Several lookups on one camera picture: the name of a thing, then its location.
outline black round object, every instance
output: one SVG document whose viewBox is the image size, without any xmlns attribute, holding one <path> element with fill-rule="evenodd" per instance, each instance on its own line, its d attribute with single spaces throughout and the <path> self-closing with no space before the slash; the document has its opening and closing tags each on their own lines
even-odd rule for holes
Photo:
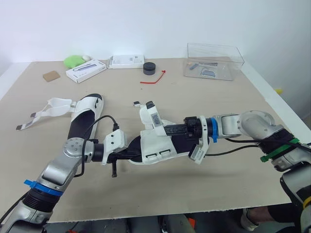
<svg viewBox="0 0 311 233">
<path fill-rule="evenodd" d="M 146 75 L 153 75 L 156 72 L 156 65 L 153 62 L 146 62 L 143 66 L 143 72 Z"/>
</svg>

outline red cable tie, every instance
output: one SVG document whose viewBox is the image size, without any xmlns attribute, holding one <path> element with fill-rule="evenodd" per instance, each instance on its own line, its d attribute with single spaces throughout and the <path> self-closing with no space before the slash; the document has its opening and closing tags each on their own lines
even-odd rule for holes
<svg viewBox="0 0 311 233">
<path fill-rule="evenodd" d="M 162 74 L 161 74 L 160 78 L 158 78 L 158 80 L 155 81 L 155 82 L 140 82 L 140 83 L 143 83 L 143 84 L 156 84 L 162 78 L 162 76 L 165 74 L 165 72 L 166 72 L 166 70 L 162 70 Z"/>
</svg>

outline yellow object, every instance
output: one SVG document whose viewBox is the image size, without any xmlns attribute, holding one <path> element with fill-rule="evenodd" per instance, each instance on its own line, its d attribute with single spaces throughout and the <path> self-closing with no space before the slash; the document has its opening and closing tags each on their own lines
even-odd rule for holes
<svg viewBox="0 0 311 233">
<path fill-rule="evenodd" d="M 279 95 L 283 93 L 283 89 L 274 89 Z"/>
<path fill-rule="evenodd" d="M 303 208 L 306 208 L 310 202 L 311 202 L 311 196 L 305 199 L 305 201 L 303 202 Z"/>
</svg>

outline blue ring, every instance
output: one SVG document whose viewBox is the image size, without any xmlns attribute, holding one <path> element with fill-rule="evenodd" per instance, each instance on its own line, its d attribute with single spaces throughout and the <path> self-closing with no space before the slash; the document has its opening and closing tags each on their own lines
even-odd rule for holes
<svg viewBox="0 0 311 233">
<path fill-rule="evenodd" d="M 212 122 L 212 126 L 213 126 L 213 133 L 212 133 L 212 138 L 213 138 L 213 142 L 217 142 L 217 138 L 218 138 L 218 124 L 215 118 L 210 118 L 211 122 Z"/>
<path fill-rule="evenodd" d="M 54 195 L 54 196 L 58 196 L 60 197 L 61 195 L 63 195 L 63 192 L 61 191 L 56 191 L 54 189 L 48 188 L 46 186 L 41 185 L 40 183 L 36 182 L 36 181 L 30 181 L 30 180 L 25 180 L 24 184 L 28 185 L 30 188 L 36 188 L 42 192 Z"/>
</svg>

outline green ring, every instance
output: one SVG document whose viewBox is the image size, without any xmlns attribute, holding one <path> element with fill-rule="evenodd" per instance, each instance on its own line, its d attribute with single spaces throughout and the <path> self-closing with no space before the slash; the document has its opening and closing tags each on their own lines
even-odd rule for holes
<svg viewBox="0 0 311 233">
<path fill-rule="evenodd" d="M 298 138 L 293 138 L 291 141 L 289 141 L 291 143 L 298 143 L 299 142 L 299 139 Z M 272 159 L 273 157 L 275 157 L 276 155 L 280 154 L 281 152 L 287 150 L 289 147 L 291 147 L 291 145 L 283 145 L 283 146 L 280 146 L 279 148 L 275 149 L 274 151 L 270 152 L 269 154 L 267 155 L 264 155 L 260 158 L 260 160 L 265 163 L 267 162 L 269 159 Z"/>
</svg>

